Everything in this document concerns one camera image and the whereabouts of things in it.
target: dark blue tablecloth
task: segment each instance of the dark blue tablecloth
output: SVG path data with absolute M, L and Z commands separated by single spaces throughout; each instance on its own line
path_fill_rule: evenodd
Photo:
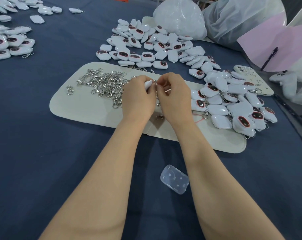
M 63 13 L 44 16 L 45 24 L 37 25 L 29 19 L 36 10 L 19 11 L 8 23 L 33 28 L 28 36 L 36 40 L 34 55 L 0 61 L 0 239 L 37 239 L 114 131 L 54 116 L 51 97 L 78 68 L 98 61 L 95 52 L 119 18 L 142 20 L 153 13 L 134 2 L 43 1 L 62 7 Z M 71 14 L 69 7 L 85 13 Z M 240 53 L 194 43 L 223 69 L 247 65 Z M 176 72 L 199 82 L 188 69 L 177 62 L 156 72 Z M 302 239 L 302 141 L 273 99 L 264 100 L 279 122 L 248 140 L 243 153 L 217 154 L 285 238 Z M 191 189 L 178 195 L 160 181 L 168 164 L 186 173 L 179 144 L 142 135 L 123 239 L 203 239 Z

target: white mat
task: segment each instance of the white mat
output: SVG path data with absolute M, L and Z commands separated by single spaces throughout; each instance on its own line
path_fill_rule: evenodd
M 77 86 L 77 79 L 83 76 L 88 69 L 102 68 L 103 72 L 112 72 L 114 70 L 126 72 L 125 78 L 130 79 L 131 76 L 146 75 L 157 80 L 161 75 L 143 72 L 126 67 L 120 67 L 105 62 L 92 62 L 85 64 L 76 71 L 55 93 L 50 101 L 50 111 L 59 116 L 70 120 L 84 123 L 103 125 L 116 128 L 122 119 L 122 109 L 113 109 L 112 100 L 101 98 L 97 94 L 91 94 L 92 87 Z M 190 89 L 199 90 L 202 84 L 186 81 Z M 73 95 L 66 94 L 66 87 L 73 86 Z M 165 120 L 158 121 L 156 116 L 161 114 L 161 108 L 156 106 L 155 112 L 143 131 L 144 134 L 177 141 L 177 137 L 171 125 Z M 246 139 L 243 135 L 236 133 L 234 130 L 217 129 L 211 122 L 210 118 L 202 120 L 201 116 L 194 115 L 194 121 L 202 131 L 210 145 L 215 150 L 240 153 L 246 147 Z

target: person's right hand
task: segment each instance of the person's right hand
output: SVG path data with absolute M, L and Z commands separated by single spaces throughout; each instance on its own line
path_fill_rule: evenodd
M 191 90 L 179 74 L 162 75 L 157 80 L 157 95 L 162 112 L 173 129 L 194 122 L 191 112 Z

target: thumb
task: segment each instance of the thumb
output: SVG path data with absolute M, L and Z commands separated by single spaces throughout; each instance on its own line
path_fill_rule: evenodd
M 156 86 L 156 91 L 157 91 L 157 95 L 158 95 L 158 98 L 160 101 L 167 96 L 165 94 L 164 88 L 159 84 L 157 84 L 157 86 Z
M 152 85 L 148 89 L 148 94 L 151 94 L 152 96 L 156 96 L 156 84 L 152 83 Z

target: pile of metal clasps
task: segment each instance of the pile of metal clasps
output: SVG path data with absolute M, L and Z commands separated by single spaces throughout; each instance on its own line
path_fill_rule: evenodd
M 124 76 L 126 72 L 113 71 L 112 73 L 101 73 L 103 69 L 88 69 L 87 73 L 81 76 L 78 85 L 91 86 L 91 94 L 98 94 L 99 97 L 108 97 L 113 100 L 113 108 L 122 107 L 123 86 L 129 82 Z

